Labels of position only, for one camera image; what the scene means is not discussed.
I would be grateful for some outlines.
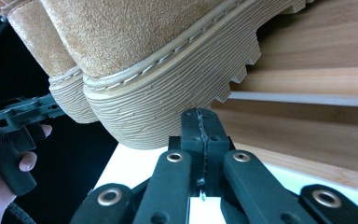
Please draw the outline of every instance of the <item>dark background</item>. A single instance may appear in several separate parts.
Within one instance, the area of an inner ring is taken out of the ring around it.
[[[48,94],[48,75],[8,26],[0,34],[0,100]],[[16,199],[36,223],[69,223],[95,186],[117,141],[100,122],[77,124],[67,116],[45,121],[51,136],[37,143],[36,188]],[[17,223],[5,215],[3,223]]]

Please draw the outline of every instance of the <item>metal rivet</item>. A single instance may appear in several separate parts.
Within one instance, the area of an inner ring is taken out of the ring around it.
[[[115,194],[115,197],[109,199],[106,197],[108,194]],[[120,189],[117,188],[106,189],[98,196],[98,203],[102,206],[113,205],[115,203],[118,203],[121,200],[122,196],[123,194],[121,193]]]
[[[248,155],[246,155],[243,152],[234,153],[234,155],[232,157],[234,158],[234,160],[240,161],[240,162],[247,162],[251,159]]]
[[[177,152],[173,152],[167,155],[167,160],[171,162],[179,162],[183,160],[183,157],[181,154]]]
[[[331,199],[331,201],[327,201],[323,198],[324,196],[327,196]],[[338,198],[336,194],[333,192],[327,191],[325,189],[317,189],[312,192],[313,198],[316,200],[316,202],[331,208],[339,208],[341,206],[341,200]]]

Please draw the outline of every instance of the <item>shoe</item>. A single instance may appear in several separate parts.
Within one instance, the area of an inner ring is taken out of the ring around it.
[[[119,143],[167,146],[180,115],[230,95],[260,57],[256,30],[306,0],[41,0],[85,72],[94,113]]]
[[[0,1],[6,16],[27,49],[49,75],[49,90],[63,111],[78,123],[98,120],[83,93],[83,72],[66,51],[39,1]]]

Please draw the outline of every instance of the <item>finger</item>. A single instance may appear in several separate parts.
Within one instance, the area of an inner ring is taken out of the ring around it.
[[[51,131],[53,130],[53,128],[50,125],[42,124],[40,126],[42,127],[43,132],[45,133],[45,136],[49,136],[51,134]]]
[[[34,165],[36,164],[37,156],[33,152],[27,151],[20,153],[22,157],[19,168],[23,172],[28,172],[34,169]]]

